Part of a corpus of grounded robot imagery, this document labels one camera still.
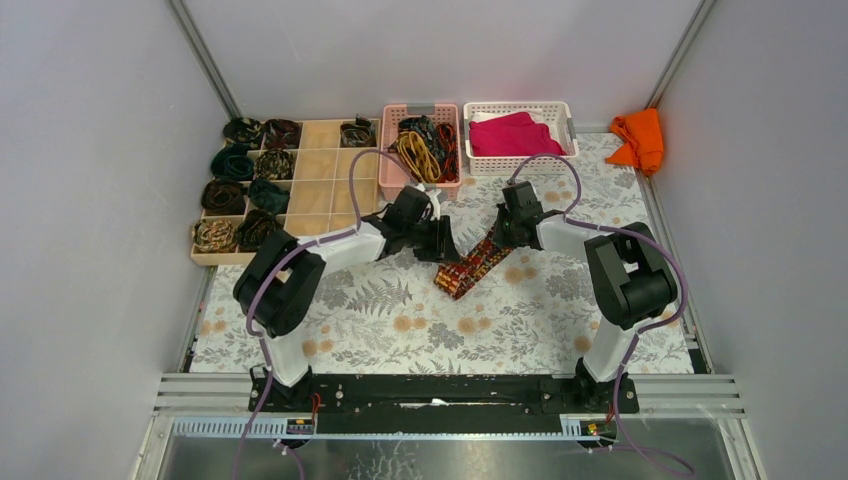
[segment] pink cloth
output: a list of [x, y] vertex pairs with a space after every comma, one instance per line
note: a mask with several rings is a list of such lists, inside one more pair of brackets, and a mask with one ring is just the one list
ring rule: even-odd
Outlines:
[[529, 156], [537, 153], [564, 155], [544, 123], [536, 123], [527, 112], [513, 113], [485, 122], [471, 122], [471, 148], [476, 157]]

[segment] flower pattern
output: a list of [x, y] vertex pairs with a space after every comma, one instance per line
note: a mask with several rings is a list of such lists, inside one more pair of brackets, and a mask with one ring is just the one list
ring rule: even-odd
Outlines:
[[[583, 198], [574, 218], [609, 225], [647, 222], [631, 168], [604, 159], [621, 144], [612, 134], [579, 135], [574, 162]], [[492, 225], [506, 177], [466, 175], [459, 198], [442, 205], [457, 249], [467, 253]], [[574, 198], [566, 176], [527, 175], [546, 209]], [[453, 301], [433, 284], [436, 265], [409, 249], [321, 280], [303, 329], [303, 352], [316, 372], [547, 374], [574, 372], [592, 345], [601, 314], [588, 266], [553, 252], [522, 248]], [[244, 372], [259, 364], [233, 299], [241, 266], [218, 268], [195, 347], [192, 372]], [[628, 366], [633, 373], [691, 373], [679, 325], [641, 337]]]

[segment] pink plastic basket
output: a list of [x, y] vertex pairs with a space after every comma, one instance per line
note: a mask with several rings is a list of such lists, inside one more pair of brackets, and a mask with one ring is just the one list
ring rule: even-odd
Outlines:
[[[459, 107], [449, 103], [437, 103], [435, 105], [386, 105], [383, 109], [383, 130], [380, 135], [380, 150], [385, 151], [389, 145], [397, 139], [397, 126], [401, 120], [409, 117], [420, 117], [426, 115], [433, 119], [435, 123], [451, 123], [456, 130], [457, 142], [459, 142]], [[456, 200], [459, 194], [459, 186], [462, 185], [462, 154], [457, 149], [459, 158], [458, 171], [456, 182], [452, 183], [427, 183], [425, 188], [439, 188], [446, 195], [448, 200]], [[380, 160], [380, 178], [378, 179], [380, 190], [383, 191], [383, 196], [386, 200], [393, 201], [404, 186], [414, 183], [414, 180], [406, 175], [394, 162], [382, 158]]]

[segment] plastic basket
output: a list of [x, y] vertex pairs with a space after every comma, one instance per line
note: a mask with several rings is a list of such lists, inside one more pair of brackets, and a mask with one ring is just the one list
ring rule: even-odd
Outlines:
[[[475, 157], [471, 148], [471, 117], [474, 113], [510, 114], [527, 110], [538, 110], [544, 115], [545, 123], [550, 125], [551, 138], [562, 145], [565, 158], [575, 158], [580, 154], [571, 111], [565, 102], [474, 102], [463, 107], [465, 121], [465, 153], [471, 162], [471, 175], [512, 175], [527, 157]], [[556, 174], [569, 173], [568, 167], [553, 157], [541, 157], [524, 167], [525, 173]]]
[[[426, 115], [435, 123], [451, 123], [456, 130], [457, 142], [459, 141], [459, 107], [449, 103], [437, 103], [430, 105], [386, 105], [383, 109], [383, 130], [380, 135], [380, 150], [385, 151], [389, 145], [394, 143], [398, 135], [398, 123], [410, 117]], [[457, 145], [458, 175], [456, 182], [424, 184], [425, 188], [439, 188], [447, 195], [448, 200], [456, 200], [459, 194], [459, 186], [462, 185], [462, 154]], [[378, 184], [386, 200], [393, 201], [404, 186], [412, 181], [391, 160], [380, 159], [380, 174]]]

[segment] orange cloth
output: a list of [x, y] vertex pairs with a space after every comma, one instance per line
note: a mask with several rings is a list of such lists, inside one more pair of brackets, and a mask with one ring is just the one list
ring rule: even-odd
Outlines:
[[626, 143], [607, 158], [607, 163], [641, 168], [645, 175], [657, 173], [662, 166], [664, 149], [656, 108], [615, 117], [610, 130]]

